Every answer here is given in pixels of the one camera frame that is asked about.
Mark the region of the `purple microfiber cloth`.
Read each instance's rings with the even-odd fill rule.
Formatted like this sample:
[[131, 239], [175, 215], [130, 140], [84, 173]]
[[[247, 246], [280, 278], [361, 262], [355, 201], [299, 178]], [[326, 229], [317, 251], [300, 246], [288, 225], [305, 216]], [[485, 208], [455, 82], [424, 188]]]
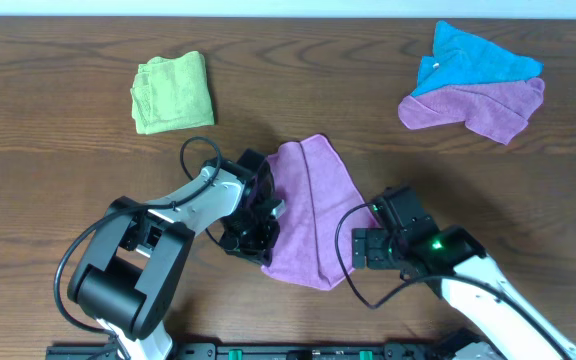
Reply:
[[279, 281], [329, 291], [353, 271], [352, 230], [376, 228], [345, 164], [320, 134], [282, 144], [268, 157], [275, 194], [284, 200], [271, 264], [261, 271]]

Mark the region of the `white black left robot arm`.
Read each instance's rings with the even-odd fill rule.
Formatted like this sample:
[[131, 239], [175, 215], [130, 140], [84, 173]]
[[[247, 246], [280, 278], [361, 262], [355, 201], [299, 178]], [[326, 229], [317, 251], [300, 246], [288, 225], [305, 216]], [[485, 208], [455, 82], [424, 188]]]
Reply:
[[283, 210], [265, 156], [209, 160], [162, 198], [115, 200], [91, 232], [68, 298], [117, 341], [115, 358], [171, 359], [164, 319], [195, 238], [218, 223], [226, 254], [268, 265]]

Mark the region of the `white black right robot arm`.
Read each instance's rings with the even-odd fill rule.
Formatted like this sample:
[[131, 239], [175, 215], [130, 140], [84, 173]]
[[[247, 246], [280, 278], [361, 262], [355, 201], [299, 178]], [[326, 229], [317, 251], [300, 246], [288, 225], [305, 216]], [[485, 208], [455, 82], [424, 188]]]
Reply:
[[576, 345], [514, 288], [487, 250], [460, 226], [357, 228], [352, 231], [352, 266], [398, 270], [404, 280], [399, 290], [426, 284], [507, 359], [576, 359]]

